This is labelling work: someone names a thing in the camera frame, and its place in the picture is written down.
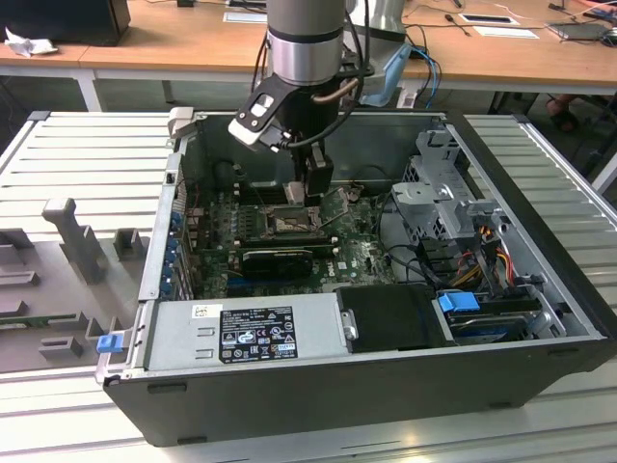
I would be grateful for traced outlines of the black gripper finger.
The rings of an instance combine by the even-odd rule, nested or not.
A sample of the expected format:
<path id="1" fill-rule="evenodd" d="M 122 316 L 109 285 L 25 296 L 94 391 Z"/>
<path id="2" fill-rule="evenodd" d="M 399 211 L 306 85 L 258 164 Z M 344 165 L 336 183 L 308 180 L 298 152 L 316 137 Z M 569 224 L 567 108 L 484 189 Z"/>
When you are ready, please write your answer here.
<path id="1" fill-rule="evenodd" d="M 294 180 L 304 183 L 308 169 L 309 146 L 291 149 L 290 153 L 294 167 Z"/>
<path id="2" fill-rule="evenodd" d="M 329 156 L 317 158 L 312 154 L 307 160 L 307 173 L 305 175 L 305 192 L 314 197 L 329 191 L 334 164 Z"/>

